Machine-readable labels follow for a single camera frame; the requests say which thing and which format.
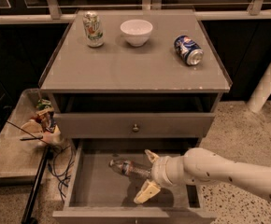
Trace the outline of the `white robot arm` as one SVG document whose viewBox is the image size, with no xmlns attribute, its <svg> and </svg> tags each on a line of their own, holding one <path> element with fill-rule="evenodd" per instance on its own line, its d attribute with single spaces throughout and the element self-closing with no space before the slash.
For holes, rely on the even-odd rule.
<svg viewBox="0 0 271 224">
<path fill-rule="evenodd" d="M 200 147 L 176 157 L 160 157 L 148 149 L 145 153 L 152 167 L 150 177 L 134 198 L 137 204 L 154 197 L 161 188 L 216 181 L 229 183 L 271 202 L 271 167 L 227 160 Z"/>
</svg>

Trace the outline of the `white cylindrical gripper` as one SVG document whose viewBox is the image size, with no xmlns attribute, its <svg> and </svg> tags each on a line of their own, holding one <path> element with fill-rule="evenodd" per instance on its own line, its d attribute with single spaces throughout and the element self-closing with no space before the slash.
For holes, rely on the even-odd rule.
<svg viewBox="0 0 271 224">
<path fill-rule="evenodd" d="M 150 151 L 145 153 L 152 165 L 151 176 L 154 181 L 146 180 L 140 191 L 134 197 L 134 203 L 142 204 L 158 194 L 162 188 L 181 186 L 185 183 L 183 157 L 160 157 Z"/>
</svg>

